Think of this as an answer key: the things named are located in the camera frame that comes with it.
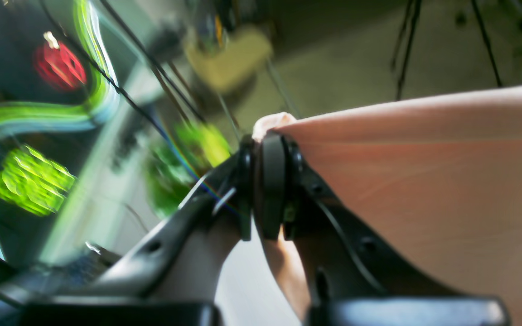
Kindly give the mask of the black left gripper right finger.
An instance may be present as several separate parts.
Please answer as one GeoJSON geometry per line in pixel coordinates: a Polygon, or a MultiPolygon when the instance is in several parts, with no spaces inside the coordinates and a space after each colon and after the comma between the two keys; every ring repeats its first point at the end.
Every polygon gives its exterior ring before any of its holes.
{"type": "Polygon", "coordinates": [[[447,287],[400,256],[342,204],[292,138],[267,136],[256,165],[256,219],[265,239],[296,246],[311,298],[307,326],[510,325],[499,299],[447,287]]]}

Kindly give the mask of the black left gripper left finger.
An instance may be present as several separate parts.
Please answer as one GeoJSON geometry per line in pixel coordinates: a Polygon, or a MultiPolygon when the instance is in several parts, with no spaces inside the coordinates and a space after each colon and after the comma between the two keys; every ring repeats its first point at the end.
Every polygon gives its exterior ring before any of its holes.
{"type": "Polygon", "coordinates": [[[223,326],[226,258],[252,233],[251,138],[195,184],[161,223],[90,285],[29,304],[21,326],[223,326]]]}

